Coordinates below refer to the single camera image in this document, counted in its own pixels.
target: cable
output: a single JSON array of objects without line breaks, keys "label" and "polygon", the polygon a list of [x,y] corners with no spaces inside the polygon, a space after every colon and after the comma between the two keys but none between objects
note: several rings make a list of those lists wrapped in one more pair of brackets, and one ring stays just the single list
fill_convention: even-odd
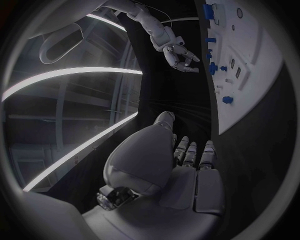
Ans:
[{"label": "cable", "polygon": [[159,12],[161,12],[161,13],[167,15],[167,17],[169,18],[170,23],[171,23],[171,27],[170,27],[170,28],[172,29],[172,26],[173,26],[172,20],[171,20],[170,16],[169,16],[168,14],[166,14],[164,11],[161,11],[161,10],[159,10],[159,9],[153,7],[153,6],[149,6],[149,5],[143,4],[143,3],[139,2],[139,1],[135,1],[135,0],[132,0],[132,1],[133,1],[133,2],[136,2],[136,3],[138,3],[138,4],[141,4],[141,5],[144,5],[144,6],[148,7],[148,8],[155,9],[156,11],[159,11]]}]

